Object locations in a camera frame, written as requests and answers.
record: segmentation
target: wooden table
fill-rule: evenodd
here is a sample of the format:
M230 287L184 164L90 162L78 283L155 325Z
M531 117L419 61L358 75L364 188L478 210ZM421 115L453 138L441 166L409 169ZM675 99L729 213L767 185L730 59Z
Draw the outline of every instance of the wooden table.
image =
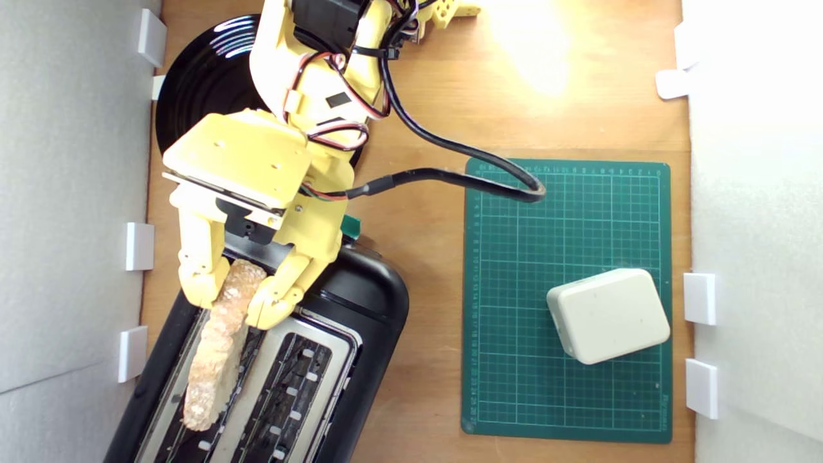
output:
M197 34L261 0L165 0L166 64ZM353 461L694 461L684 358L692 334L680 275L690 268L690 145L685 101L663 102L654 73L674 66L678 0L488 0L480 17L432 30L392 65L416 119L449 138L508 157L665 161L672 167L674 440L670 445L565 442L463 434L459 427L463 191L433 182L357 199L366 238L405 279L411 310ZM356 184L419 166L462 170L466 159L426 144L396 118L373 124ZM172 183L153 142L149 222L156 268L142 322L151 342L178 291ZM410 197L416 201L413 205Z

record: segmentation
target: wire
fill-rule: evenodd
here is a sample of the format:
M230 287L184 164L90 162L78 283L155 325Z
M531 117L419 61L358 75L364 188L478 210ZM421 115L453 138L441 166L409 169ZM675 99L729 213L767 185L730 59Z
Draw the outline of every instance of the wire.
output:
M357 140L350 144L343 144L331 138L324 137L324 135L342 132L345 130L356 130L360 132L360 136L357 138ZM363 145L365 145L366 142L369 141L369 127L366 126L366 124L362 124L360 122L339 120L335 122L329 122L326 124L318 125L314 129L307 131L306 137L308 137L309 140L313 142L320 143L327 147L336 148L342 151L355 151L357 148L362 147Z
M402 45L402 32L415 19L419 11L417 0L411 0L410 7L401 15L400 19L389 27L386 35L381 43L382 49L389 47L398 47ZM388 93L388 99L403 123L412 130L419 137L427 142L433 143L439 147L443 147L450 151L459 152L469 157L479 159L483 162L499 167L503 171L508 172L514 178L526 185L528 189L519 189L504 185L492 180L475 177L472 175L459 174L457 172L446 171L443 169L436 169L434 167L426 167L422 169L412 169L409 171L397 172L395 174L386 175L378 179L366 182L360 187L348 189L345 191L337 191L333 193L326 193L332 196L345 195L349 199L356 198L363 195L378 194L387 189L395 188L399 185L404 185L411 182L422 180L438 180L451 185L458 185L464 188L477 189L486 193L495 194L505 198L516 199L526 203L534 203L540 201L546 196L546 187L543 183L531 173L525 171L522 167L514 164L512 161L503 157L497 156L490 152L481 149L470 147L468 145L457 143L447 138L435 135L432 132L421 127L403 108L400 98L397 94L397 89L392 80L392 74L388 67L387 58L379 58L379 70L384 81L384 89Z
M286 124L289 123L289 112L286 111L286 102L289 100L289 95L293 91L297 90L297 86L300 84L300 79L303 77L303 72L305 71L306 67L308 67L309 63L311 63L315 59L326 58L328 56L331 56L331 53L329 53L329 52L320 52L320 51L314 52L314 53L305 53L305 54L300 56L300 61L298 62L298 65L297 65L297 72L295 72L295 78L292 79L292 81L291 81L291 88L288 89L288 91L286 92L286 95L283 96L283 105L282 105L282 108L281 108L281 118L283 119L283 122L285 122Z
M343 82L343 90L346 95L349 97L350 100L354 101L361 108L365 111L365 113L371 118L375 120L385 119L391 112L391 106L388 103L388 93L384 87L383 89L383 108L378 110L374 106L372 106L368 101L365 100L360 93L355 90L349 81L346 80L346 75L344 74L346 69L346 56L343 54L334 54L331 56L326 56L326 63L328 66L337 72L337 75L340 76L341 81Z
M300 191L308 196L311 196L312 198L317 198L325 202L346 200L346 196L344 195L332 195L328 193L323 193L312 188L311 185L307 183L304 183L300 186Z

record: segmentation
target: robotic arm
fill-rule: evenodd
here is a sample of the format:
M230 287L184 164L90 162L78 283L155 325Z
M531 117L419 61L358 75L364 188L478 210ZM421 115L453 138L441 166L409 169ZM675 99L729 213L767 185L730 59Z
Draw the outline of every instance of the robotic arm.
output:
M267 330L288 317L336 259L349 199L417 180L542 198L540 182L514 164L430 133L441 147L491 159L530 191L437 169L353 188L349 161L368 140L368 120L394 107L413 123L393 93L388 59L397 57L404 40L418 41L429 19L445 28L453 17L479 11L463 0L267 0L250 66L272 112L208 115L164 153L164 176L179 184L170 202L179 210L179 279L186 298L212 307L229 269L222 256L226 231L291 247L249 306L246 323Z

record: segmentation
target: black cable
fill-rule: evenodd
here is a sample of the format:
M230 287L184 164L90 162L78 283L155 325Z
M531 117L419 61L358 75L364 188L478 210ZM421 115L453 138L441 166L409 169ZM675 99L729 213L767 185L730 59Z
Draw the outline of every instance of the black cable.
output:
M410 23L412 23L419 11L416 0L411 1L409 7L387 31L380 45L382 49L390 47L399 47L402 45L402 31ZM392 107L397 111L403 123L429 143L433 143L439 147L446 148L450 151L459 152L466 156L479 159L483 162L499 167L503 171L508 172L514 178L522 182L528 189L519 189L504 185L492 180L475 177L473 175L464 175L457 172L446 171L443 169L436 169L434 167L426 167L421 169L411 169L409 171L397 172L395 174L386 175L378 179L370 180L360 187L348 189L346 191L337 191L327 193L332 196L344 194L349 199L358 196L369 196L378 194L392 189L396 186L406 183L422 181L422 180L437 180L451 185L458 185L464 188L477 189L486 193L503 196L505 198L515 199L526 203L534 203L543 199L546 196L546 187L543 183L531 173L525 171L522 167L514 164L512 161L503 157L497 156L490 152L481 149L470 147L468 145L457 143L447 138L435 135L432 132L421 127L403 108L400 98L397 94L397 89L394 87L391 72L388 68L388 59L379 58L379 69L381 77L383 78L386 91L388 93L389 101Z

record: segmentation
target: grid lines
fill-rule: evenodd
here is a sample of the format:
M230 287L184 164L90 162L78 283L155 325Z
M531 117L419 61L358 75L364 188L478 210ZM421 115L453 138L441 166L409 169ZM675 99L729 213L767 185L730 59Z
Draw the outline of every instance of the grid lines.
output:
M534 204L467 192L463 428L469 433L668 442L671 340L597 365L567 356L546 306L554 286L647 269L671 320L668 168L516 160ZM514 185L470 161L468 172Z

